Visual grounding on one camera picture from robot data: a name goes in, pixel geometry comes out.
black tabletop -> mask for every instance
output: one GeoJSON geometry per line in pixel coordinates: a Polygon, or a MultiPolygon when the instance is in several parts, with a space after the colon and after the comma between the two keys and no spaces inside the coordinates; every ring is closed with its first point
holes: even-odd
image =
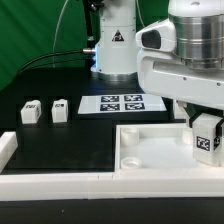
{"type": "Polygon", "coordinates": [[[168,122],[168,112],[78,114],[82,96],[142,93],[137,81],[92,79],[83,68],[38,69],[24,73],[0,92],[1,131],[15,130],[19,147],[3,175],[111,172],[114,170],[118,124],[168,122]],[[54,124],[53,102],[69,103],[67,123],[54,124]],[[42,115],[36,125],[23,125],[20,111],[27,101],[40,100],[42,115]]]}

small white cube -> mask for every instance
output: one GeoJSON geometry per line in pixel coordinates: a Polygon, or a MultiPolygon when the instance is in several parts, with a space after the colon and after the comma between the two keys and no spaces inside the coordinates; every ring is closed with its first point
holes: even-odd
{"type": "Polygon", "coordinates": [[[54,101],[51,112],[52,112],[53,123],[67,122],[68,101],[67,100],[54,101]]]}
{"type": "Polygon", "coordinates": [[[36,124],[41,115],[41,103],[39,100],[29,101],[21,110],[23,124],[36,124]]]}

white cube in gripper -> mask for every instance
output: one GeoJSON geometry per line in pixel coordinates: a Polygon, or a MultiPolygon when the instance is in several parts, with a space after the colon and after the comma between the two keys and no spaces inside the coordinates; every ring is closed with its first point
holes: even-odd
{"type": "Polygon", "coordinates": [[[53,123],[67,122],[68,101],[63,99],[54,101],[51,112],[52,112],[53,123]]]}
{"type": "Polygon", "coordinates": [[[29,101],[21,110],[23,124],[36,124],[41,115],[41,103],[39,100],[29,101]]]}
{"type": "Polygon", "coordinates": [[[194,158],[210,166],[219,166],[221,136],[217,135],[217,125],[221,117],[202,114],[193,123],[194,158]]]}

black label on cube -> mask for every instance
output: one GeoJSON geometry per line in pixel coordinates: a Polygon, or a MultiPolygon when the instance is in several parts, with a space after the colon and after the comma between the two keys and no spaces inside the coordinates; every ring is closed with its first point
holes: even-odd
{"type": "Polygon", "coordinates": [[[102,96],[102,103],[119,102],[119,96],[102,96]]]}
{"type": "Polygon", "coordinates": [[[205,151],[210,151],[210,140],[197,136],[197,148],[203,149],[205,151]]]}
{"type": "Polygon", "coordinates": [[[126,103],[125,110],[135,111],[135,110],[145,110],[144,103],[126,103]]]}
{"type": "Polygon", "coordinates": [[[142,98],[142,95],[128,95],[128,96],[124,96],[124,101],[138,102],[138,101],[143,101],[143,98],[142,98]]]}
{"type": "Polygon", "coordinates": [[[26,106],[27,109],[32,109],[32,108],[35,108],[35,107],[36,107],[36,105],[27,105],[26,106]]]}
{"type": "Polygon", "coordinates": [[[120,104],[102,104],[100,106],[100,111],[105,111],[105,112],[120,111],[120,104]]]}
{"type": "Polygon", "coordinates": [[[64,104],[56,104],[55,107],[64,107],[64,104]]]}
{"type": "Polygon", "coordinates": [[[220,139],[220,137],[217,136],[214,140],[214,150],[216,150],[218,148],[220,143],[221,143],[221,139],[220,139]]]}

white platform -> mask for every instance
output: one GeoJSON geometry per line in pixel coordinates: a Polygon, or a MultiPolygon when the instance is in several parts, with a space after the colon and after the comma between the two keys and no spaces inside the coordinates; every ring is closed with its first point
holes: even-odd
{"type": "Polygon", "coordinates": [[[0,200],[223,197],[224,168],[201,166],[182,142],[183,124],[118,126],[113,173],[0,176],[0,200]],[[139,130],[139,144],[121,145],[121,129],[139,130]],[[142,168],[121,169],[138,157],[142,168]]]}

